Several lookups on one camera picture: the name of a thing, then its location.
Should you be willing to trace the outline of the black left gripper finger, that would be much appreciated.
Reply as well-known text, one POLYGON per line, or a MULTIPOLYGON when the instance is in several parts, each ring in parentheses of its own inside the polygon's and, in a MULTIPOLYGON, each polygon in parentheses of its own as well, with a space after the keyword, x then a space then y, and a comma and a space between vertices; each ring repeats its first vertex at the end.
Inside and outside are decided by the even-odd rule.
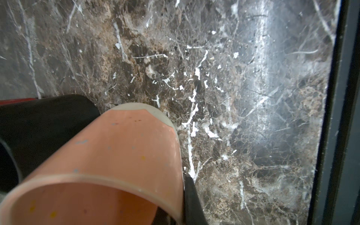
POLYGON ((184 180, 184 218, 186 225, 208 225, 193 178, 185 176, 184 180))

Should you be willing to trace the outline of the cream and peach mug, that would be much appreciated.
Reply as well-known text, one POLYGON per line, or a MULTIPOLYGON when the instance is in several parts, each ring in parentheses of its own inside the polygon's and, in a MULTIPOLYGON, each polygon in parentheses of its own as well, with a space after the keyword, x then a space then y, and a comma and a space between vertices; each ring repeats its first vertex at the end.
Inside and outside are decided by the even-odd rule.
POLYGON ((3 225, 184 223, 177 131, 159 109, 116 106, 35 169, 1 203, 3 225))

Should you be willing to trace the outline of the red mug black handle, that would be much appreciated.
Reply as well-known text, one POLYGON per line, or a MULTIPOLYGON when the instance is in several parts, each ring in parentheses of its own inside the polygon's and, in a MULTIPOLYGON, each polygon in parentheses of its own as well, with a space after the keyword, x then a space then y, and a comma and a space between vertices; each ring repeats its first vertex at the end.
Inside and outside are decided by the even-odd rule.
POLYGON ((18 99, 1 100, 0 106, 16 104, 16 103, 26 102, 26 101, 33 101, 33 100, 37 100, 37 98, 18 98, 18 99))

